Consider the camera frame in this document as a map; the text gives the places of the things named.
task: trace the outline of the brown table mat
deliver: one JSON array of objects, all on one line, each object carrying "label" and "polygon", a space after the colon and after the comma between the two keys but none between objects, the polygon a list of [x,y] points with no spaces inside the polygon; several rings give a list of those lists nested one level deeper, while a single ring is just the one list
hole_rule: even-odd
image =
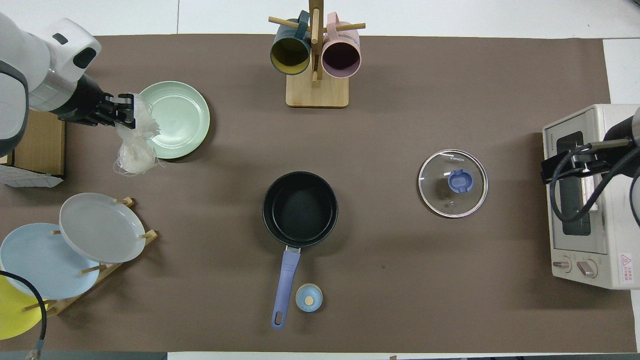
[{"label": "brown table mat", "polygon": [[[628,291],[551,275],[541,129],[609,102],[602,41],[363,37],[343,110],[292,109],[268,35],[101,37],[88,73],[108,92],[177,80],[212,125],[190,155],[136,177],[112,171],[112,127],[69,124],[66,181],[0,187],[0,235],[57,222],[79,192],[131,196],[160,234],[144,253],[49,319],[47,348],[306,352],[635,352]],[[485,204],[458,220],[416,189],[434,152],[486,167]],[[295,170],[334,188],[332,234],[304,249],[292,302],[269,326],[284,245],[261,219],[265,191]],[[0,342],[27,349],[38,329]]]}]

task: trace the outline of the oven knob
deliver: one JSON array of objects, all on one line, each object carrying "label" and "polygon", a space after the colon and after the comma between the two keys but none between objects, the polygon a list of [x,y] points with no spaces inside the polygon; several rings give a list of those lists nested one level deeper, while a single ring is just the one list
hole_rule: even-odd
[{"label": "oven knob", "polygon": [[580,272],[590,278],[594,278],[598,275],[598,265],[596,265],[595,261],[589,259],[587,261],[578,261],[576,263]]},{"label": "oven knob", "polygon": [[567,256],[563,256],[561,261],[554,261],[553,263],[551,263],[551,265],[553,265],[554,268],[563,269],[564,272],[570,272],[572,269],[571,259],[569,259]]},{"label": "oven knob", "polygon": [[554,261],[553,266],[555,268],[566,269],[566,268],[569,268],[569,262],[568,261]]}]

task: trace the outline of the plastic bag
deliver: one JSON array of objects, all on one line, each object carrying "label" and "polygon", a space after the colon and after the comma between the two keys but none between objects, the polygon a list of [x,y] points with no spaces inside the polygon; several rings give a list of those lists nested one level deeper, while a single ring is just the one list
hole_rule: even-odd
[{"label": "plastic bag", "polygon": [[133,117],[136,128],[115,124],[116,132],[122,139],[122,146],[118,150],[118,159],[113,170],[124,176],[144,174],[156,165],[162,165],[156,156],[154,148],[147,143],[160,133],[160,128],[151,116],[151,105],[140,94],[133,95]]}]

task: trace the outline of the glass lid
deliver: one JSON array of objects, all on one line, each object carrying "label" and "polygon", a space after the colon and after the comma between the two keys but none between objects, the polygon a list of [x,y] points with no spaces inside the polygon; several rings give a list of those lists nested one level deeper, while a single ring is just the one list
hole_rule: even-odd
[{"label": "glass lid", "polygon": [[461,218],[477,210],[486,198],[488,181],[480,162],[468,152],[447,149],[424,162],[418,189],[436,214]]}]

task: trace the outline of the warning label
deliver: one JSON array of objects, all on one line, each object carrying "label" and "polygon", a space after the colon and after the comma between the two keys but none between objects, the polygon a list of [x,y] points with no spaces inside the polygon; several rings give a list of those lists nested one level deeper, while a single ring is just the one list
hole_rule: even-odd
[{"label": "warning label", "polygon": [[620,279],[622,283],[634,282],[634,264],[631,259],[632,255],[629,253],[620,254]]}]

